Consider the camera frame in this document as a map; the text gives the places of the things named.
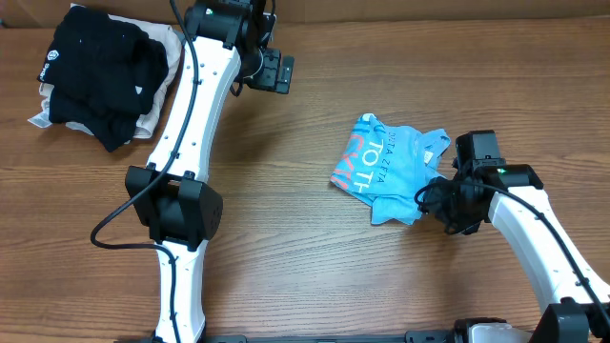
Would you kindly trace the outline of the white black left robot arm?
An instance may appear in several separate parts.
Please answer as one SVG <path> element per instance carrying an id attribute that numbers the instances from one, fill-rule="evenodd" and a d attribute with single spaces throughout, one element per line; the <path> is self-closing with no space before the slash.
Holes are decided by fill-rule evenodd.
<path id="1" fill-rule="evenodd" d="M 148 228 L 160 267 L 154 342 L 202 342 L 204 256 L 223 199 L 208 184 L 214 133 L 228 95 L 244 88 L 288 93 L 295 60 L 270 47 L 275 3 L 197 1 L 183 19 L 184 61 L 165 129 L 126 189 Z"/>

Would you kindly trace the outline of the light blue printed t-shirt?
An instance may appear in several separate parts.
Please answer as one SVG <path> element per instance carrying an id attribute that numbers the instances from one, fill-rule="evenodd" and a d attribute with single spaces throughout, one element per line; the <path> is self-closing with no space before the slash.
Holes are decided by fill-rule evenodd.
<path id="1" fill-rule="evenodd" d="M 365 113 L 356 120 L 330 182 L 370 206 L 372 224 L 412 225 L 421 217 L 415 195 L 439 177 L 438 165 L 450 145 L 443 129 L 422 133 Z"/>

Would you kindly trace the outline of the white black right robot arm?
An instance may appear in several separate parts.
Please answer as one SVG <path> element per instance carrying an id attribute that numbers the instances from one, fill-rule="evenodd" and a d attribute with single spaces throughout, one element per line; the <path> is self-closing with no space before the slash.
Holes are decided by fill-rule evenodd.
<path id="1" fill-rule="evenodd" d="M 609 285 L 583 258 L 557 219 L 543 184 L 528 165 L 501 159 L 433 179 L 415 195 L 448 234 L 470 234 L 487 222 L 510 245 L 542 316 L 532 332 L 498 319 L 457 322 L 455 342 L 586 342 L 609 339 Z"/>

